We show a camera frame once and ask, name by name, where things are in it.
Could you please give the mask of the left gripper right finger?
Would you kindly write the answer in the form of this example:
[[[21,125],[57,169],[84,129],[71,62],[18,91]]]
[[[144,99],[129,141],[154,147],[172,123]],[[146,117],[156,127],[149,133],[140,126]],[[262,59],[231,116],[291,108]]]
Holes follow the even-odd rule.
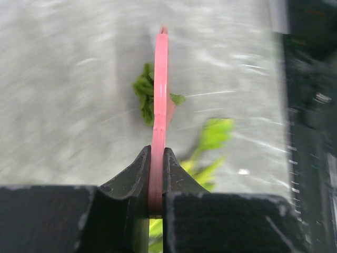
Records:
[[[173,150],[165,148],[163,155],[163,194],[169,192],[210,193],[180,166]]]

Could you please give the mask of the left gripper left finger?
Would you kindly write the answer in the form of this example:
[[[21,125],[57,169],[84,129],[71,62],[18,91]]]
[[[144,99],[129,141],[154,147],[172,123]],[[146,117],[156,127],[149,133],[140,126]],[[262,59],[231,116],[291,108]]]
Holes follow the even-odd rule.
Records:
[[[148,182],[151,147],[145,146],[135,160],[100,186],[113,201],[108,228],[118,252],[148,252]]]

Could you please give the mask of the pink hand brush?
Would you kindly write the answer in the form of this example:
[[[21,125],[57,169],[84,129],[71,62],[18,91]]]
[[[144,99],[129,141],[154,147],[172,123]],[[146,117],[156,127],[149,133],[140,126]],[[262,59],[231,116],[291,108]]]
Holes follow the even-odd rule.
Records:
[[[163,155],[166,147],[166,130],[175,109],[168,85],[168,57],[168,29],[162,26],[156,36],[154,59],[154,125],[148,182],[148,215],[151,219],[162,217]]]

